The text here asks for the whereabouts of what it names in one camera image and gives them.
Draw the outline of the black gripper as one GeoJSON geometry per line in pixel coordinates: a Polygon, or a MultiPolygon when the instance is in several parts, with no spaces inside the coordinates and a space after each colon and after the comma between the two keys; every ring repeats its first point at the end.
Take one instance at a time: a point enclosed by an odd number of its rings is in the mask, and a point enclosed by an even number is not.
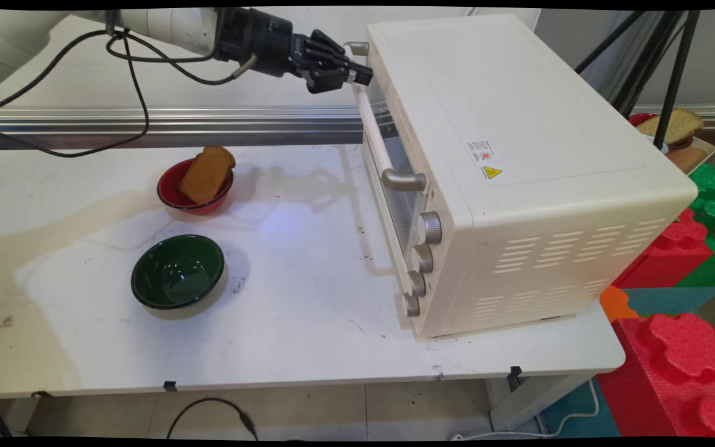
{"type": "Polygon", "coordinates": [[[322,31],[300,36],[300,62],[295,64],[295,41],[299,37],[289,20],[258,9],[224,7],[218,18],[215,60],[244,65],[256,56],[250,68],[281,78],[289,73],[305,80],[309,93],[328,93],[344,84],[369,86],[374,71],[346,56],[345,48],[322,31]]]}

